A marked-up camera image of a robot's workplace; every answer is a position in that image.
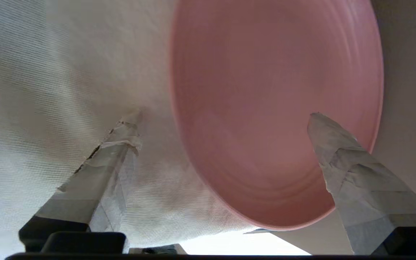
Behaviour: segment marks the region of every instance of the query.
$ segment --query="pink plate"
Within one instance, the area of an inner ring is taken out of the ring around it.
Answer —
[[[291,230],[333,211],[307,137],[322,112],[371,150],[383,99],[369,0],[181,0],[172,42],[178,128],[233,212]]]

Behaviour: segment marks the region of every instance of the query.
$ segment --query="gray wall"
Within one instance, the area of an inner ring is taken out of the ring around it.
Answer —
[[[416,192],[416,0],[373,0],[383,45],[385,97],[373,155]],[[275,232],[311,254],[349,254],[334,212],[304,229]]]

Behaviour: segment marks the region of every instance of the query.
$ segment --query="white fabric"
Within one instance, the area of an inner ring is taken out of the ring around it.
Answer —
[[[143,147],[122,232],[136,247],[252,228],[195,176],[170,110],[172,0],[0,0],[0,258],[132,106]]]

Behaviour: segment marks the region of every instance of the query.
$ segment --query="textured fabric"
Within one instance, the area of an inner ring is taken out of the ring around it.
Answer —
[[[0,0],[0,258],[129,109],[143,147],[122,232],[159,246],[251,226],[195,176],[170,110],[174,1]]]

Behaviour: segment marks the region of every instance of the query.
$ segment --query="white cloth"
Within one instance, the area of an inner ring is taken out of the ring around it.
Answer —
[[[0,258],[137,105],[143,147],[122,222],[135,247],[252,228],[195,175],[169,99],[172,0],[0,0]]]

